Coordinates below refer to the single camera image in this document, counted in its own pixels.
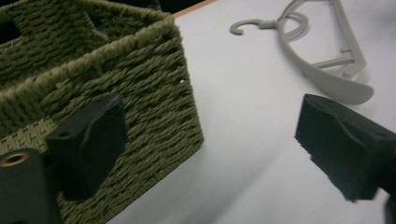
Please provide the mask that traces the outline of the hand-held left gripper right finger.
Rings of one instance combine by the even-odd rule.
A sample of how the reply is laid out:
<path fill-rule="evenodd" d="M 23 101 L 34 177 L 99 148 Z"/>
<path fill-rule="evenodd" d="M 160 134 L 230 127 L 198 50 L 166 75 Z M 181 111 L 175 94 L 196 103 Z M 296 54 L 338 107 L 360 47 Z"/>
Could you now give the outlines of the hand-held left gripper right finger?
<path fill-rule="evenodd" d="M 396 198 L 396 133 L 334 100 L 304 96 L 295 138 L 352 202 Z"/>

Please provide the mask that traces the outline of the grey plastic clothes hanger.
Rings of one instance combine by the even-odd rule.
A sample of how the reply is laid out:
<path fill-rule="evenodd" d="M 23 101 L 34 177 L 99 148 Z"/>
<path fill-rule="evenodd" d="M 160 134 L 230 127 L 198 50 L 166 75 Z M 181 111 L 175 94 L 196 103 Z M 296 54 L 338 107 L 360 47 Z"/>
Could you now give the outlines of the grey plastic clothes hanger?
<path fill-rule="evenodd" d="M 366 61 L 340 0 L 319 1 L 328 1 L 333 5 L 335 18 L 346 39 L 346 46 L 342 47 L 340 52 L 347 53 L 348 57 L 309 63 L 290 46 L 291 40 L 301 37 L 308 30 L 309 19 L 297 11 L 298 7 L 308 1 L 317 0 L 292 0 L 276 20 L 238 21 L 230 26 L 229 31 L 234 35 L 242 35 L 242 26 L 247 24 L 256 25 L 261 30 L 276 29 L 279 44 L 286 56 L 320 91 L 344 104 L 361 105 L 369 101 L 374 95 L 374 89 L 351 79 L 366 66 Z"/>

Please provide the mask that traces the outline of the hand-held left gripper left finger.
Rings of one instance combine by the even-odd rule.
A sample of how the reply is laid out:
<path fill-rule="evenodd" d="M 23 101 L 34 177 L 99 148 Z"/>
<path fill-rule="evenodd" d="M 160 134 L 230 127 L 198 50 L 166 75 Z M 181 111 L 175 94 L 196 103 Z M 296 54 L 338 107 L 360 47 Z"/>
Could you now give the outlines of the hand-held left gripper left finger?
<path fill-rule="evenodd" d="M 68 201 L 91 198 L 106 180 L 127 143 L 122 98 L 88 103 L 46 136 Z"/>

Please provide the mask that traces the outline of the green woven basket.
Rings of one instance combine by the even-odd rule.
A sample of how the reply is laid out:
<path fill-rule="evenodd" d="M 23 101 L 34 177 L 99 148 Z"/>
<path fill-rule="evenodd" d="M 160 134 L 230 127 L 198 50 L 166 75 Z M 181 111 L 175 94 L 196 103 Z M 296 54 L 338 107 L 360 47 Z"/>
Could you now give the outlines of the green woven basket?
<path fill-rule="evenodd" d="M 45 151 L 84 105 L 123 99 L 128 141 L 98 192 L 61 201 L 65 224 L 107 224 L 204 138 L 172 15 L 107 0 L 0 0 L 0 155 Z"/>

